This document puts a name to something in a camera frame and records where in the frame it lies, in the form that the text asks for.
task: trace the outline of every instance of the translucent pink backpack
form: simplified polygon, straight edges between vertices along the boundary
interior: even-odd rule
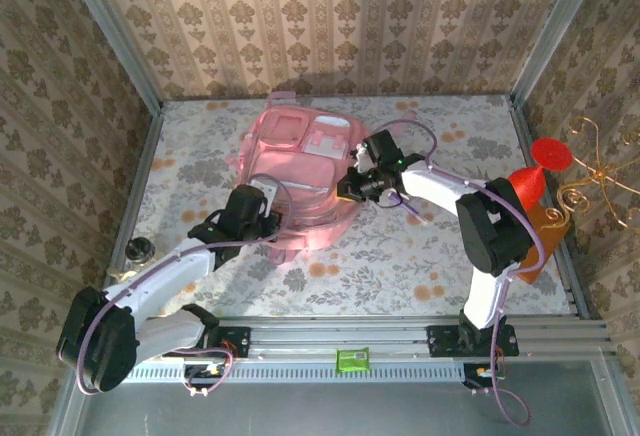
[[[331,246],[349,228],[360,205],[338,199],[336,183],[353,164],[350,152],[366,137],[364,125],[351,116],[300,106],[272,106],[276,99],[295,99],[295,93],[274,92],[265,111],[252,125],[240,146],[238,184],[253,174],[269,174],[291,193],[292,223],[275,243],[269,259],[291,261],[302,249]],[[283,195],[274,205],[284,207]]]

